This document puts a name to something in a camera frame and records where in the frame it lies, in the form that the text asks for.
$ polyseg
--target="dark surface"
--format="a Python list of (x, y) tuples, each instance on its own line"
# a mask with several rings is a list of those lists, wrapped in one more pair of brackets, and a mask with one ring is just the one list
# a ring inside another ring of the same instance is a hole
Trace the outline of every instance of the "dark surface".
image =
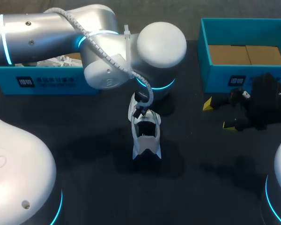
[(162, 118), (162, 160), (132, 161), (127, 110), (133, 81), (99, 96), (4, 96), (0, 119), (42, 139), (55, 157), (66, 225), (256, 225), (281, 124), (265, 131), (222, 129), (240, 108), (202, 111), (196, 42), (188, 42)]

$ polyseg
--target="robotic arm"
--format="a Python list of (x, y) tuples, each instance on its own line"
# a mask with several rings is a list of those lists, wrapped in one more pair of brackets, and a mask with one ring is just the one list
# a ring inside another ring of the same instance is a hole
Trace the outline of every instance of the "robotic arm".
[(68, 12), (52, 8), (43, 14), (0, 15), (0, 65), (28, 63), (80, 52), (87, 83), (112, 89), (137, 78), (153, 102), (153, 90), (175, 80), (175, 66), (184, 58), (186, 39), (179, 28), (163, 22), (140, 34), (119, 34), (114, 12), (89, 5)]

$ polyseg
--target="floor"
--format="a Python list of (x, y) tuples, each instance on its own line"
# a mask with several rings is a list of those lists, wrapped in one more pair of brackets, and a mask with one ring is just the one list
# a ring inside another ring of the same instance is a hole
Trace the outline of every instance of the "floor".
[[(281, 0), (101, 1), (135, 32), (154, 21), (176, 24), (190, 40), (201, 17), (281, 17)], [(86, 0), (0, 0), (0, 13), (71, 9)], [(260, 196), (281, 142), (281, 124), (266, 131), (222, 129), (239, 108), (202, 112), (196, 41), (189, 41), (173, 89), (174, 114), (162, 118), (161, 162), (132, 161), (127, 108), (136, 84), (99, 96), (4, 96), (0, 119), (42, 139), (56, 160), (65, 225), (258, 225)]]
[(65, 10), (89, 4), (109, 6), (119, 27), (140, 32), (146, 25), (165, 21), (178, 26), (189, 40), (198, 38), (202, 17), (281, 18), (281, 0), (0, 0), (0, 14), (39, 13), (51, 7)]

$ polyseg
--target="glowing blue light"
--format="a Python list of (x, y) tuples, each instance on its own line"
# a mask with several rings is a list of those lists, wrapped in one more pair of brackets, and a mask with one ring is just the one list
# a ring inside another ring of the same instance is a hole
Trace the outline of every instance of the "glowing blue light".
[(6, 59), (7, 59), (7, 62), (9, 63), (9, 65), (12, 65), (10, 57), (9, 57), (8, 49), (7, 49), (7, 43), (6, 43), (6, 37), (5, 37), (5, 27), (4, 27), (4, 22), (3, 22), (3, 14), (0, 15), (0, 28), (1, 28), (1, 37), (2, 37), (5, 56), (6, 56)]
[(277, 215), (277, 213), (275, 212), (275, 210), (272, 208), (272, 205), (271, 205), (271, 203), (270, 203), (270, 200), (268, 199), (268, 195), (267, 195), (267, 178), (268, 178), (268, 176), (266, 177), (266, 198), (267, 198), (267, 202), (268, 202), (270, 208), (272, 209), (273, 213), (275, 214), (275, 216), (276, 216), (276, 217), (278, 218), (278, 220), (280, 220), (280, 222), (281, 222), (280, 217)]
[[(90, 36), (92, 35), (96, 35), (96, 34), (118, 34), (117, 32), (114, 32), (112, 30), (97, 30), (97, 31), (93, 31), (91, 33), (89, 33)], [(86, 39), (86, 37), (84, 36), (83, 38), (81, 38), (81, 40), (78, 43), (78, 47), (81, 45), (81, 43)]]
[(58, 215), (59, 215), (59, 213), (60, 213), (60, 210), (61, 210), (61, 205), (62, 205), (62, 191), (61, 191), (61, 200), (60, 200), (60, 205), (59, 205), (58, 212), (57, 212), (57, 214), (56, 214), (54, 220), (52, 221), (52, 223), (51, 223), (50, 225), (53, 225), (53, 224), (55, 223), (55, 221), (57, 220), (57, 217), (58, 217)]
[[(142, 85), (142, 86), (146, 86), (145, 84), (143, 84), (143, 82), (141, 82), (139, 79), (136, 78), (136, 80)], [(152, 90), (162, 90), (162, 89), (165, 89), (165, 88), (168, 88), (170, 87), (173, 83), (174, 83), (175, 79), (170, 83), (168, 84), (167, 86), (164, 86), (164, 87), (161, 87), (161, 88), (152, 88)]]

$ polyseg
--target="blue cardboard box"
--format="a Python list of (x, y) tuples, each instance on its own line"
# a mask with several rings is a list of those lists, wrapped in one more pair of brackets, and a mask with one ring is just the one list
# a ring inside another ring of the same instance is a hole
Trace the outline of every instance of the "blue cardboard box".
[(271, 73), (281, 82), (281, 65), (215, 65), (208, 45), (276, 46), (281, 54), (281, 19), (202, 18), (198, 58), (205, 93), (251, 91), (254, 77)]
[(82, 67), (0, 67), (6, 95), (94, 95)]

